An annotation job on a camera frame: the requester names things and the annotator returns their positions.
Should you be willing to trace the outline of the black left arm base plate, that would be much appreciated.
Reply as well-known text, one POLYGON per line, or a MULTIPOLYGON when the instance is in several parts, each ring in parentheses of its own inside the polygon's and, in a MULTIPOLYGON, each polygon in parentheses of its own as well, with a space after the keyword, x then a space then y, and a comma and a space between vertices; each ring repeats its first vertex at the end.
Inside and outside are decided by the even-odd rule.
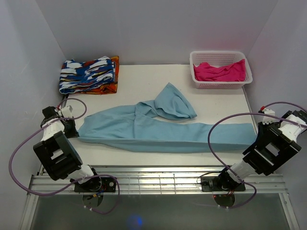
POLYGON ((74 192, 80 193, 99 193, 107 192, 112 193, 116 191, 116 181, 111 177, 96 177, 89 181, 74 185, 74 192))

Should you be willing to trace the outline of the light blue trousers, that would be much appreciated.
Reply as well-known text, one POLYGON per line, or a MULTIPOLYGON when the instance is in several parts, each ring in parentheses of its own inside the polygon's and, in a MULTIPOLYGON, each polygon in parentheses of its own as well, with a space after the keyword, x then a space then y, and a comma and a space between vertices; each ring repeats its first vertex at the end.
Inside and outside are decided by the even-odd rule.
POLYGON ((203 153, 245 150, 256 139, 250 123, 180 124, 194 119, 195 110, 184 95, 168 83, 154 100, 122 105, 89 115, 78 130, 79 140, 133 152, 203 153))

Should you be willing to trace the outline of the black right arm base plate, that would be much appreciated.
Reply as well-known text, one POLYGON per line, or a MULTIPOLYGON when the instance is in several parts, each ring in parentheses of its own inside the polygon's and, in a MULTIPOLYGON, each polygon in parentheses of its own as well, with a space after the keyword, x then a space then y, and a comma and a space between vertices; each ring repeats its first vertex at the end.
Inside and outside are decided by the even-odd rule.
POLYGON ((202 176, 200 181, 203 192, 243 192, 245 185, 235 182, 233 179, 219 176, 202 176))

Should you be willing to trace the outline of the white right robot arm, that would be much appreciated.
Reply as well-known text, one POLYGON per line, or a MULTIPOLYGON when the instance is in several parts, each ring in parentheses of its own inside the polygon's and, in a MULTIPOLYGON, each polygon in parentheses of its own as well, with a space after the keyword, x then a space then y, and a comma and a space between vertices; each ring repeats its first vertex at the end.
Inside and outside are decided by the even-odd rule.
POLYGON ((270 175, 301 150, 297 138, 306 131, 307 113, 303 110, 288 111, 283 118, 299 125, 285 121, 258 123, 257 138, 243 152, 242 161, 230 169, 224 168, 217 177, 216 183, 220 189, 236 190, 241 180, 251 174, 270 175))

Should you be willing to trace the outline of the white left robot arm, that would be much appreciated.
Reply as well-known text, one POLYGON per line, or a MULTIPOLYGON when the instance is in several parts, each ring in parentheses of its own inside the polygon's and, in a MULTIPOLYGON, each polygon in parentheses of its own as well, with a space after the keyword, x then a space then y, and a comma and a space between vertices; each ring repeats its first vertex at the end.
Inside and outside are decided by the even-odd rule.
POLYGON ((94 169, 84 165, 80 155, 70 143, 70 138, 79 136, 75 127, 72 107, 46 107, 42 110, 44 120, 40 127, 43 137, 33 146, 33 150, 54 181, 70 178, 80 179, 90 191, 101 188, 102 180, 94 174, 94 169))

